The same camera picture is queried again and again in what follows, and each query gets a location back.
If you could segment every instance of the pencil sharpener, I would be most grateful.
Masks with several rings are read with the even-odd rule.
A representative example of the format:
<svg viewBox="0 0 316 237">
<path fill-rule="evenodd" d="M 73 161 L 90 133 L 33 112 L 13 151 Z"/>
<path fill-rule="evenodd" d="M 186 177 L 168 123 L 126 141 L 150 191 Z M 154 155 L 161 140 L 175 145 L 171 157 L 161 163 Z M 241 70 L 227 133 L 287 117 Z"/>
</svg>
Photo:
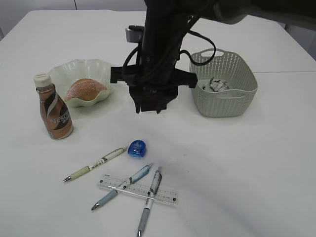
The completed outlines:
<svg viewBox="0 0 316 237">
<path fill-rule="evenodd" d="M 133 141 L 130 144 L 127 153 L 133 158 L 137 158 L 137 159 L 143 158 L 146 153 L 145 142 L 142 140 Z"/>
</svg>

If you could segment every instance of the bread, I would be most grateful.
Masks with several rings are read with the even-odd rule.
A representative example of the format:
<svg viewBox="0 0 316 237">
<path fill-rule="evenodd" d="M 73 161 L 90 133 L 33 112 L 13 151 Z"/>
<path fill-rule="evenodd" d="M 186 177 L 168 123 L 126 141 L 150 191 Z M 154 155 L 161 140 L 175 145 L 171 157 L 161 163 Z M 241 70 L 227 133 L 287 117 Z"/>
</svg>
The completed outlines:
<svg viewBox="0 0 316 237">
<path fill-rule="evenodd" d="M 107 90 L 107 87 L 98 81 L 92 79 L 80 79 L 69 88 L 65 96 L 65 101 L 69 101 L 72 98 L 90 101 L 95 99 L 102 90 Z"/>
</svg>

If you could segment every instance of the white bowl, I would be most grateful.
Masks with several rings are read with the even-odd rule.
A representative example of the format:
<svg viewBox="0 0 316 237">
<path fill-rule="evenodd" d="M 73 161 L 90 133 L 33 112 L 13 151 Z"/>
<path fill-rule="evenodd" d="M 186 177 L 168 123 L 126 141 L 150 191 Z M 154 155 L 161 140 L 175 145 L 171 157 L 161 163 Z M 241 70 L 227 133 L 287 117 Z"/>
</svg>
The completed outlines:
<svg viewBox="0 0 316 237">
<path fill-rule="evenodd" d="M 110 83 L 111 65 L 99 59 L 76 59 L 53 68 L 48 74 L 56 86 L 57 93 L 63 100 L 65 100 L 67 91 L 72 84 L 83 78 L 98 81 L 108 89 L 100 91 L 100 93 L 90 101 L 72 98 L 66 102 L 69 107 L 92 106 L 98 101 L 106 99 L 113 90 Z"/>
</svg>

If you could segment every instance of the pen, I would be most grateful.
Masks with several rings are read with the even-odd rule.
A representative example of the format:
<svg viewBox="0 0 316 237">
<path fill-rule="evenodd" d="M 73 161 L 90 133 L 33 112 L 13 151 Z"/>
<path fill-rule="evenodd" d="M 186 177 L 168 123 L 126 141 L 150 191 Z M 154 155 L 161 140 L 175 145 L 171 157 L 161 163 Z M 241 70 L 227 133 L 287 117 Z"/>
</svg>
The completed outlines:
<svg viewBox="0 0 316 237">
<path fill-rule="evenodd" d="M 127 150 L 127 147 L 124 148 L 118 148 L 111 153 L 108 153 L 107 155 L 103 156 L 100 160 L 93 163 L 90 166 L 85 166 L 84 168 L 76 171 L 75 173 L 69 175 L 66 179 L 64 179 L 64 183 L 69 182 L 71 180 L 77 179 L 78 177 L 88 173 L 89 171 L 93 170 L 94 168 L 98 167 L 99 165 L 104 164 L 105 162 L 108 162 L 109 160 L 112 160 L 113 158 L 119 156 L 120 154 L 124 153 Z"/>
<path fill-rule="evenodd" d="M 153 198 L 157 194 L 161 179 L 162 179 L 162 175 L 161 175 L 161 166 L 160 166 L 158 168 L 158 170 L 156 170 L 156 172 L 155 172 L 155 176 L 154 176 L 152 185 L 151 185 L 149 192 L 148 192 L 149 197 Z M 154 202 L 151 198 L 148 198 L 146 200 L 143 214 L 142 214 L 142 217 L 140 219 L 139 226 L 138 226 L 137 237 L 141 237 L 142 233 L 145 230 L 146 223 L 147 223 L 149 213 L 150 213 L 150 209 L 152 208 L 153 202 Z"/>
<path fill-rule="evenodd" d="M 143 178 L 149 173 L 149 170 L 151 169 L 153 165 L 154 163 L 147 164 L 142 169 L 140 169 L 136 174 L 129 177 L 126 181 L 124 181 L 119 186 L 117 186 L 117 188 L 126 189 L 128 186 L 135 184 L 138 180 L 140 180 L 141 178 Z M 98 200 L 98 202 L 91 208 L 91 211 L 103 206 L 104 204 L 106 204 L 107 202 L 115 198 L 118 194 L 119 192 L 115 189 L 110 191 L 106 196 Z"/>
</svg>

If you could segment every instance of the ruler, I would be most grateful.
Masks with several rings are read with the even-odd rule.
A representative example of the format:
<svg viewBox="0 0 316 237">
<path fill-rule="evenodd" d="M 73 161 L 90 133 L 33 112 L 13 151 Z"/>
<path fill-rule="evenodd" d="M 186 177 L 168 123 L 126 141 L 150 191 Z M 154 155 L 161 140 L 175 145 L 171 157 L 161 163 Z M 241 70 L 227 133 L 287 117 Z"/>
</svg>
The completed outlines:
<svg viewBox="0 0 316 237">
<path fill-rule="evenodd" d="M 150 186 L 137 182 L 126 189 L 118 189 L 117 187 L 124 182 L 126 179 L 114 177 L 110 175 L 103 175 L 99 180 L 98 187 L 101 189 L 115 189 L 123 193 L 139 196 L 142 198 L 149 198 L 148 191 Z M 177 204 L 178 193 L 176 191 L 170 191 L 165 189 L 158 189 L 155 197 L 150 197 L 150 199 L 161 202 L 163 204 Z"/>
</svg>

